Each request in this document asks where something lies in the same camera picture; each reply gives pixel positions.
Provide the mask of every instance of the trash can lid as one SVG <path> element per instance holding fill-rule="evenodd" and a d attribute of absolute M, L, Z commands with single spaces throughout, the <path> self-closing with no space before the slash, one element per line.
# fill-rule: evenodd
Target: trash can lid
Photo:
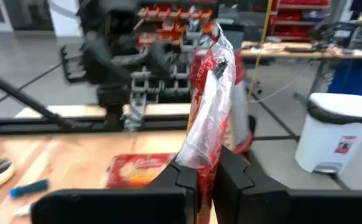
<path fill-rule="evenodd" d="M 324 111 L 362 118 L 362 96 L 336 93 L 312 93 L 309 101 Z"/>

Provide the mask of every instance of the plastic bag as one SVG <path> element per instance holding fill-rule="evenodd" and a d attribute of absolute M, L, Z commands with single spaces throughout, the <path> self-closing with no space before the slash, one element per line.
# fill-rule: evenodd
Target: plastic bag
<path fill-rule="evenodd" d="M 208 223 L 210 219 L 213 181 L 228 124 L 236 78 L 233 47 L 222 34 L 219 25 L 216 26 L 219 30 L 216 43 L 207 50 L 202 60 L 196 59 L 192 64 L 190 79 L 194 92 L 190 125 L 186 140 L 175 160 L 180 165 L 198 171 L 198 186 L 202 193 L 199 223 Z"/>

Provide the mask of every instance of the concrete floor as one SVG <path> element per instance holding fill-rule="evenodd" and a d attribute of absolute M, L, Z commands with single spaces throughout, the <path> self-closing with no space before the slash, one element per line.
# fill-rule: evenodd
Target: concrete floor
<path fill-rule="evenodd" d="M 16 87 L 29 82 L 59 63 L 60 44 L 51 35 L 13 36 L 0 34 L 0 77 Z M 295 79 L 308 65 L 307 61 L 280 61 L 260 67 L 259 80 L 264 98 Z M 313 64 L 289 88 L 267 99 L 265 104 L 300 135 L 304 125 L 305 110 L 293 99 L 295 91 L 307 94 L 312 84 L 317 64 Z M 70 86 L 61 69 L 34 82 L 23 91 L 45 105 L 83 105 L 96 103 L 95 87 L 86 84 Z M 25 106 L 7 98 L 0 102 L 0 118 L 13 118 Z M 286 136 L 287 133 L 258 103 L 252 103 L 250 112 L 258 118 L 256 136 Z M 258 141 L 253 153 L 273 178 L 289 187 L 298 189 L 337 189 L 327 176 L 308 174 L 294 160 L 297 143 L 285 141 Z M 362 189 L 362 149 L 341 175 L 341 180 L 352 189 Z"/>

